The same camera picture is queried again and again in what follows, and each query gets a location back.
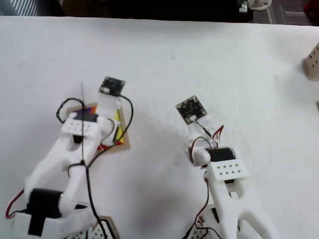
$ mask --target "red wire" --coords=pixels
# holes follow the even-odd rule
[[[221,127],[216,130],[216,132],[212,135],[211,139],[214,140],[215,136],[218,134],[218,140],[220,139],[221,132],[223,131],[224,126],[222,125]]]
[[[216,132],[212,135],[211,139],[214,139],[215,136],[219,133],[218,139],[220,138],[221,132],[223,131],[224,126],[222,125],[221,127],[216,130]]]
[[[22,189],[21,192],[19,192],[8,204],[6,211],[5,211],[5,218],[6,219],[11,219],[15,216],[15,213],[13,213],[12,215],[9,214],[10,209],[12,207],[12,205],[15,203],[16,200],[18,200],[19,197],[21,197],[21,195],[24,193],[24,190]]]

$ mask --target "perforated plate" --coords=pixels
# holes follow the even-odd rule
[[[105,221],[102,221],[102,225],[105,229],[108,239],[119,239],[119,234],[113,224],[112,219],[109,217],[104,217],[103,220],[108,221],[108,224]],[[104,239],[104,236],[100,225],[96,224],[94,227],[89,228],[86,231],[68,236],[67,239]]]
[[[225,181],[249,176],[248,170],[241,159],[211,162],[213,175],[217,181]]]
[[[84,121],[84,136],[95,138],[99,132],[99,126],[95,122]],[[82,121],[68,118],[64,123],[61,133],[82,135]]]

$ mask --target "white tablecloth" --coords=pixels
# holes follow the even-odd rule
[[[0,210],[55,142],[59,104],[80,97],[82,81],[86,102],[96,101],[111,76],[127,81],[135,106],[131,149],[102,156],[91,180],[123,239],[181,238],[205,202],[175,109],[192,95],[225,125],[282,238],[316,238],[319,83],[301,60],[318,40],[310,26],[0,17]],[[66,181],[57,175],[50,187]],[[81,193],[87,200],[85,185]],[[12,238],[11,221],[0,222],[1,238]]]

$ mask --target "floor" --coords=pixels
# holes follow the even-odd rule
[[[319,17],[304,13],[303,6],[309,0],[273,0],[263,11],[254,11],[252,23],[314,25],[319,26]],[[107,1],[103,0],[64,0],[63,8],[68,16],[112,17]]]

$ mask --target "white table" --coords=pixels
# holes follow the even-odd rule
[[[205,202],[175,109],[194,94],[225,124],[222,137],[241,151],[282,238],[316,238],[319,83],[301,60],[318,39],[305,26],[1,17],[1,211],[56,140],[59,104],[80,97],[81,81],[96,101],[108,75],[127,81],[134,102],[131,149],[102,156],[91,180],[123,239],[181,238]],[[1,238],[12,238],[11,221],[0,222]]]

